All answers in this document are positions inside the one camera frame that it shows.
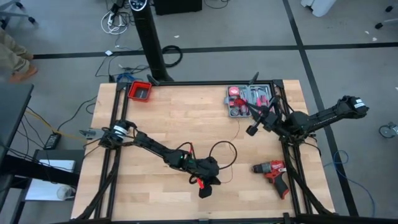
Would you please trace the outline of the grey tool kit case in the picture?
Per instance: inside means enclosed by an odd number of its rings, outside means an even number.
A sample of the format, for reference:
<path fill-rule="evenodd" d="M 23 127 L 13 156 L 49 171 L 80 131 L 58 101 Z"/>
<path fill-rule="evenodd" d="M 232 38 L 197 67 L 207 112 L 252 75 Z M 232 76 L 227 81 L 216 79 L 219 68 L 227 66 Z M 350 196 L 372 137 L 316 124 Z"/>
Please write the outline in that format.
<path fill-rule="evenodd" d="M 242 99 L 245 99 L 247 103 L 253 104 L 253 105 L 256 105 L 256 106 L 258 106 L 257 105 L 257 97 L 259 96 L 259 94 L 254 92 L 254 91 L 251 91 L 252 88 L 262 88 L 262 89 L 264 89 L 266 91 L 266 93 L 267 93 L 266 95 L 268 96 L 269 100 L 271 98 L 273 98 L 273 96 L 274 96 L 274 94 L 271 92 L 270 84 L 263 84 L 263 85 L 232 85 L 232 86 L 237 86 L 239 88 L 239 96 L 229 96 L 228 95 L 228 88 L 231 87 L 231 86 L 228 86 L 227 90 L 226 90 L 226 97 L 231 97 L 231 98 L 234 98 L 234 99 L 240 97 Z M 251 116 L 251 113 L 249 112 L 249 110 L 247 110 L 247 111 L 241 110 L 242 111 L 242 115 L 241 116 L 238 116 L 238 117 L 231 116 L 230 115 L 231 107 L 237 107 L 237 106 L 235 106 L 235 105 L 234 106 L 228 106 L 227 105 L 227 107 L 228 107 L 229 116 L 232 117 L 232 118 L 243 118 L 243 117 L 250 117 Z"/>

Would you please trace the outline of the black box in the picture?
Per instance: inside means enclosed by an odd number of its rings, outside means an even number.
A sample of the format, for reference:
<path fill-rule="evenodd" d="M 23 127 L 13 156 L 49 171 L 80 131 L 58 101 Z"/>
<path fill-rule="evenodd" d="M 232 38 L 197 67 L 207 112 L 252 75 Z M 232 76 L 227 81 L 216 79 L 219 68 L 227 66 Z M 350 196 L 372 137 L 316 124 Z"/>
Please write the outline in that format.
<path fill-rule="evenodd" d="M 202 0 L 153 0 L 153 3 L 159 16 L 202 10 Z"/>

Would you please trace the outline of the black shelf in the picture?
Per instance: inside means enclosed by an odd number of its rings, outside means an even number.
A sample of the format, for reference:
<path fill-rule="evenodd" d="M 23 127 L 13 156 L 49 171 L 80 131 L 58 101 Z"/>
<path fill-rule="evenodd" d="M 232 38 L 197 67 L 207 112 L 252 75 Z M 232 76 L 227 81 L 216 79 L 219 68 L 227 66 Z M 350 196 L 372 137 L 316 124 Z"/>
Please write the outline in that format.
<path fill-rule="evenodd" d="M 21 193 L 12 214 L 11 224 L 18 224 L 24 209 L 25 195 L 32 179 L 39 179 L 53 184 L 65 184 L 76 188 L 80 178 L 84 152 L 82 150 L 37 150 L 33 158 L 27 156 L 6 155 L 0 164 L 0 211 L 2 210 L 10 189 L 20 189 Z M 40 162 L 46 160 L 75 161 L 73 172 L 45 166 Z"/>

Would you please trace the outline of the red-handled pliers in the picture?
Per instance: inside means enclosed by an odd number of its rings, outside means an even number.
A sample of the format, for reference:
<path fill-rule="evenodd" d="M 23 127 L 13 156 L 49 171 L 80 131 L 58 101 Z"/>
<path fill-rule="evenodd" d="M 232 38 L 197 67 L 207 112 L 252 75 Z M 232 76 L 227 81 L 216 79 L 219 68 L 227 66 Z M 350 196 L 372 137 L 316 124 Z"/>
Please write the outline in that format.
<path fill-rule="evenodd" d="M 241 109 L 241 110 L 244 110 L 244 111 L 248 110 L 248 104 L 247 104 L 246 100 L 242 99 L 240 97 L 238 97 L 234 100 L 234 105 L 239 107 L 239 109 Z"/>

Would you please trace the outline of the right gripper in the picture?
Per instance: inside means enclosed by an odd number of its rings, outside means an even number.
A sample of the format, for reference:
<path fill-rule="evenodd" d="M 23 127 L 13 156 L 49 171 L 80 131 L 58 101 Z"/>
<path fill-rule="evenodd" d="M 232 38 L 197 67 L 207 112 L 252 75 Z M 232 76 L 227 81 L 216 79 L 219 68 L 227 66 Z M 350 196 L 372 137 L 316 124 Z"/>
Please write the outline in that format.
<path fill-rule="evenodd" d="M 279 111 L 278 97 L 271 98 L 267 103 L 261 106 L 253 104 L 247 104 L 246 106 L 254 120 L 254 124 L 250 125 L 246 130 L 250 136 L 254 136 L 257 133 L 257 127 L 260 124 L 263 124 L 263 128 L 268 132 L 284 132 L 282 127 L 282 115 Z"/>

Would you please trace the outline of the clear plastic cup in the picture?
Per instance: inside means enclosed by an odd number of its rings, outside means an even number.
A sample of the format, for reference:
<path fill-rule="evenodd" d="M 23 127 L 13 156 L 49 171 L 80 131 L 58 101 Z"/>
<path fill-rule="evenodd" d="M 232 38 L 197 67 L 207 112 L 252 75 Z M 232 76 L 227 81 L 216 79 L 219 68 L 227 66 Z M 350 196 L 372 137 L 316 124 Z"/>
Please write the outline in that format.
<path fill-rule="evenodd" d="M 68 200 L 75 197 L 76 190 L 68 185 L 62 185 L 57 190 L 57 197 L 60 200 Z"/>

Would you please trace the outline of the black desk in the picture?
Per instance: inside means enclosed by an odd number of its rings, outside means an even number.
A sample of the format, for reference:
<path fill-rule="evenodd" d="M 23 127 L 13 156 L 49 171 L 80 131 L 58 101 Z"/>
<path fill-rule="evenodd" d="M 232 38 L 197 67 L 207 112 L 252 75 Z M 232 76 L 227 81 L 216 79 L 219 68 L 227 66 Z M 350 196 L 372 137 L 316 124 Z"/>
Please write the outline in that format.
<path fill-rule="evenodd" d="M 0 164 L 31 98 L 33 84 L 0 83 Z"/>

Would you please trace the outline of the grey office chair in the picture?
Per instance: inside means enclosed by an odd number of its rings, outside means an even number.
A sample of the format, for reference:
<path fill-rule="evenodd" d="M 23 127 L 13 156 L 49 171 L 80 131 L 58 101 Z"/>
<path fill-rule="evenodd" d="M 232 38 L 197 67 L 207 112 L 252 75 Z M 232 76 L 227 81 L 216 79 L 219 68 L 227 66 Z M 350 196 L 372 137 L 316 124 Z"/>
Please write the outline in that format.
<path fill-rule="evenodd" d="M 384 10 L 384 12 L 386 13 L 390 13 L 391 11 L 393 11 L 394 9 L 398 9 L 398 4 L 394 4 L 394 5 L 390 5 L 387 6 Z M 396 18 L 392 18 L 392 19 L 386 19 L 384 21 L 381 21 L 379 23 L 377 23 L 374 28 L 375 29 L 381 29 L 384 25 L 386 24 L 393 24 L 393 23 L 398 23 L 398 17 Z"/>
<path fill-rule="evenodd" d="M 35 24 L 36 20 L 26 14 L 26 13 L 18 13 L 18 12 L 11 12 L 8 9 L 11 6 L 15 6 L 19 8 L 21 11 L 25 11 L 24 5 L 21 3 L 21 0 L 9 0 L 8 2 L 1 3 L 0 4 L 0 27 L 2 29 L 5 29 L 10 18 L 12 17 L 25 17 L 31 24 Z"/>

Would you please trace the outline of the grey caster wheel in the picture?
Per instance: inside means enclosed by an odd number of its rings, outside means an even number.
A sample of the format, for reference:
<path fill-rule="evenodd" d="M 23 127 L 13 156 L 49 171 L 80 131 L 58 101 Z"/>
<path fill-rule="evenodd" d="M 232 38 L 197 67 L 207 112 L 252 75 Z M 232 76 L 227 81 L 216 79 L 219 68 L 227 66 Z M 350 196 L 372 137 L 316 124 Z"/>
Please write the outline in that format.
<path fill-rule="evenodd" d="M 382 125 L 379 128 L 379 134 L 386 139 L 394 138 L 398 136 L 398 125 L 393 122 Z"/>

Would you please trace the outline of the black power adapter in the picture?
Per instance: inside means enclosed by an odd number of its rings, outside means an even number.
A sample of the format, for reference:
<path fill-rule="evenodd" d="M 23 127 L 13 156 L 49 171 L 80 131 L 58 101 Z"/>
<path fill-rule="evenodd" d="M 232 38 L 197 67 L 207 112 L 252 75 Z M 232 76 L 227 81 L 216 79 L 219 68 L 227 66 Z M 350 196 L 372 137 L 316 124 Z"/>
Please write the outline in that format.
<path fill-rule="evenodd" d="M 54 150 L 60 142 L 62 135 L 59 133 L 52 133 L 44 144 L 44 150 Z"/>

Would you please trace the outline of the black aluminium table frame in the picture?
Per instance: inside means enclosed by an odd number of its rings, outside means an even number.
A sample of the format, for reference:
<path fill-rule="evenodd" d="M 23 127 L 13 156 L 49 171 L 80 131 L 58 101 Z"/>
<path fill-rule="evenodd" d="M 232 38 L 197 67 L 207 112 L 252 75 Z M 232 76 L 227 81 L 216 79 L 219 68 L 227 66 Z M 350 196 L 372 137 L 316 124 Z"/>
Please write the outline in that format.
<path fill-rule="evenodd" d="M 208 152 L 216 135 L 237 134 L 235 145 L 242 159 L 234 167 L 235 189 L 204 200 L 197 189 L 179 172 L 155 161 L 153 154 L 130 147 L 116 153 L 90 141 L 85 151 L 71 219 L 82 224 L 398 224 L 385 218 L 317 215 L 300 213 L 305 203 L 293 185 L 285 200 L 266 197 L 253 210 L 249 201 L 256 196 L 260 177 L 247 178 L 254 152 L 266 148 L 274 157 L 283 156 L 284 147 L 271 134 L 244 137 L 247 121 L 232 123 L 223 109 L 228 81 L 162 82 L 153 87 L 147 103 L 130 100 L 128 83 L 103 83 L 99 87 L 92 126 L 112 125 L 125 116 L 143 125 L 148 135 L 159 141 L 178 144 L 192 140 L 196 152 Z"/>

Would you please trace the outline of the person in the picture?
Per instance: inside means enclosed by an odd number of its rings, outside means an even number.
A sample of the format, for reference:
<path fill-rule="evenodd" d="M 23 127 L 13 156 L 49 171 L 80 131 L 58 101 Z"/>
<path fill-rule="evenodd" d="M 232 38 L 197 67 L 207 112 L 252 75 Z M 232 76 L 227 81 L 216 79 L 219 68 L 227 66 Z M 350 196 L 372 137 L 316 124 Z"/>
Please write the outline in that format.
<path fill-rule="evenodd" d="M 34 55 L 19 45 L 2 27 L 0 27 L 0 68 L 12 72 L 9 81 L 22 82 L 38 72 L 36 66 L 31 64 Z"/>

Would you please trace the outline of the red cordless drill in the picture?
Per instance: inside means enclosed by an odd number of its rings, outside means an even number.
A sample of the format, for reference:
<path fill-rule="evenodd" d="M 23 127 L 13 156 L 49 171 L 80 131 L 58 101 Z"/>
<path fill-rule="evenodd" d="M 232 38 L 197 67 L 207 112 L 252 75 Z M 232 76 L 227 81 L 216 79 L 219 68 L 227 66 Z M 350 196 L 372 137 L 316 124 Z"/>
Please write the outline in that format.
<path fill-rule="evenodd" d="M 289 192 L 287 184 L 282 176 L 287 171 L 284 161 L 270 161 L 253 165 L 251 168 L 255 174 L 263 174 L 264 177 L 276 188 L 279 197 L 283 200 Z"/>

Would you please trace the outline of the red plastic bin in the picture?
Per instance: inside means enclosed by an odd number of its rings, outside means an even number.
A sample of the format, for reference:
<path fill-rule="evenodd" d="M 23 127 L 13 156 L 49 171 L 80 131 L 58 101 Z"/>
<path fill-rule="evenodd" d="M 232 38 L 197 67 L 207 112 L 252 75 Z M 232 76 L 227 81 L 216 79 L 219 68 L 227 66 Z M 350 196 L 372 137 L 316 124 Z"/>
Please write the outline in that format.
<path fill-rule="evenodd" d="M 152 83 L 150 82 L 133 81 L 127 97 L 134 101 L 147 102 L 151 88 Z"/>

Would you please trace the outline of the white box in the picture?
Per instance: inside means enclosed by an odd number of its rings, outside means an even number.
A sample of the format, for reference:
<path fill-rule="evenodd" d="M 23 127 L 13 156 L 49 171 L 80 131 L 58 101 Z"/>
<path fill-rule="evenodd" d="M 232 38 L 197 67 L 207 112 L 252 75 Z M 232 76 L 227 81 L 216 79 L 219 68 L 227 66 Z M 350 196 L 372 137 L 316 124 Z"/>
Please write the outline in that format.
<path fill-rule="evenodd" d="M 75 168 L 75 161 L 72 160 L 46 160 L 41 159 L 41 163 L 45 166 L 52 166 L 56 169 L 73 172 Z M 66 201 L 60 200 L 57 197 L 57 190 L 65 184 L 53 184 L 48 181 L 32 179 L 30 186 L 25 195 L 25 200 L 31 201 Z"/>

